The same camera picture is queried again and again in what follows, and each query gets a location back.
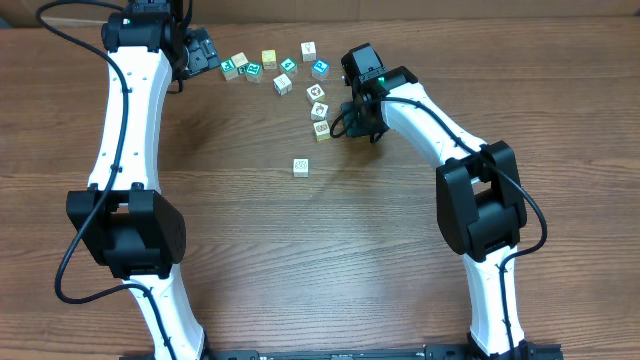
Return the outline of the white patterned wooden block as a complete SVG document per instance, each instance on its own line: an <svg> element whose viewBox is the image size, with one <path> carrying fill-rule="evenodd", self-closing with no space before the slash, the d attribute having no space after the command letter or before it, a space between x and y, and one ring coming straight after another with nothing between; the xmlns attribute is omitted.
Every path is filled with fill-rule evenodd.
<svg viewBox="0 0 640 360"><path fill-rule="evenodd" d="M310 174L309 160L306 158L294 159L292 171L295 178L308 178Z"/></svg>

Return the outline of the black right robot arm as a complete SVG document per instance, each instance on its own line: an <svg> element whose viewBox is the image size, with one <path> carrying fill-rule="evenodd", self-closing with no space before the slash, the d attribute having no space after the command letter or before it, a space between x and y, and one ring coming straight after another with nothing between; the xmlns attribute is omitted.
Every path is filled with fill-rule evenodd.
<svg viewBox="0 0 640 360"><path fill-rule="evenodd" d="M370 44L341 59L352 101L341 106L341 132L376 143L388 130L404 136L436 171L437 222L463 259L472 303L470 354L525 359L513 274L524 196L513 150L487 144L447 116L406 67L387 69Z"/></svg>

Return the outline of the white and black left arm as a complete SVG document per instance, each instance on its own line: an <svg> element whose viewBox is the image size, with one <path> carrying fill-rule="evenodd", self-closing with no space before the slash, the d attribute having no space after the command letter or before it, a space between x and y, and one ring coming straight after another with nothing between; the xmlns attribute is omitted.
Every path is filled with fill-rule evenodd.
<svg viewBox="0 0 640 360"><path fill-rule="evenodd" d="M66 212L94 261L135 298L154 342L152 359L208 359L181 275L186 250L182 214L161 194L158 146L172 82L220 61L208 32L189 27L179 1L131 1L109 16L101 37L109 91L101 146L83 191Z"/></svg>

